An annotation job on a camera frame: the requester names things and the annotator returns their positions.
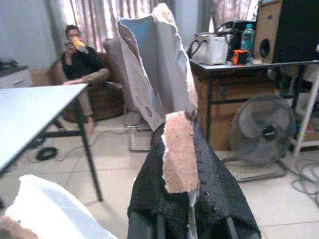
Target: speaker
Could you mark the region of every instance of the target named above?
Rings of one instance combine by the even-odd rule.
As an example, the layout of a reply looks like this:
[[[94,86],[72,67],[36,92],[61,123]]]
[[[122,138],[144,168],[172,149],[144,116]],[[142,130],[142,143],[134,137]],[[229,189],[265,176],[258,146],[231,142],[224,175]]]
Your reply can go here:
[[[255,58],[267,63],[314,60],[318,11],[319,0],[273,0],[260,4]]]

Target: black shirt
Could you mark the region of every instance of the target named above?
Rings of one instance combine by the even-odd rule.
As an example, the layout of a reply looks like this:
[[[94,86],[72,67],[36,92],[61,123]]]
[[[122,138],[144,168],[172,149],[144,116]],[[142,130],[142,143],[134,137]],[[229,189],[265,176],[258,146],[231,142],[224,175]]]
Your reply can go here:
[[[101,60],[97,56],[92,47],[87,46],[88,54],[76,51],[72,56],[72,65],[67,65],[65,62],[65,53],[62,54],[62,64],[65,76],[69,80],[74,80],[96,72],[103,68]]]

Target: curtain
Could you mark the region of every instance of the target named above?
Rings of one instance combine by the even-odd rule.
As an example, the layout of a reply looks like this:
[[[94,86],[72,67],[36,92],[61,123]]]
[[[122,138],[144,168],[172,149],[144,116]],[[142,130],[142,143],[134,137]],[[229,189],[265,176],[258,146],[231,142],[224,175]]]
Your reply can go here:
[[[174,0],[45,0],[57,54],[67,41],[66,25],[78,26],[87,45],[104,51],[103,41],[118,36],[119,18],[147,16],[160,2],[174,7]]]
[[[214,29],[227,21],[247,19],[250,3],[251,0],[212,0]]]

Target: desk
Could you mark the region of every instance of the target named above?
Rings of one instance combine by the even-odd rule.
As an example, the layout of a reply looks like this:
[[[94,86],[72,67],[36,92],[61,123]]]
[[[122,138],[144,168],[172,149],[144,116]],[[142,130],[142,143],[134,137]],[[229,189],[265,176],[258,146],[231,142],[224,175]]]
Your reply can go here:
[[[220,78],[226,72],[236,72],[240,70],[253,70],[253,69],[275,69],[279,68],[280,66],[299,66],[299,73],[294,82],[294,93],[292,95],[284,95],[283,98],[293,98],[293,109],[295,109],[298,95],[300,91],[300,84],[302,81],[302,77],[305,71],[305,68],[309,64],[319,64],[318,60],[314,61],[303,61],[303,62],[288,62],[288,63],[262,63],[260,65],[206,65],[206,64],[198,64],[193,60],[190,60],[191,65],[204,71],[208,74],[208,94],[207,94],[207,119],[206,119],[206,135],[207,135],[207,142],[209,143],[209,135],[210,135],[210,109],[211,105],[213,104],[230,104],[230,103],[242,103],[247,101],[249,98],[244,99],[234,99],[234,100],[221,100],[221,101],[212,101],[212,90],[213,90],[213,81],[214,79]]]
[[[0,175],[38,136],[81,136],[97,197],[103,200],[77,100],[86,87],[87,84],[0,89]],[[79,130],[44,132],[69,104],[76,114]]]

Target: white bag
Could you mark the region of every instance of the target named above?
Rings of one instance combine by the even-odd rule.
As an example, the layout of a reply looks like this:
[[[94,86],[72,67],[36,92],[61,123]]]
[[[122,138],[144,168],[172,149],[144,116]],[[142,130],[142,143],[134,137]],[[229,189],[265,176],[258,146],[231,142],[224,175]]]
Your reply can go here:
[[[191,46],[191,58],[208,65],[225,64],[228,45],[225,36],[216,36],[214,33],[195,35]]]

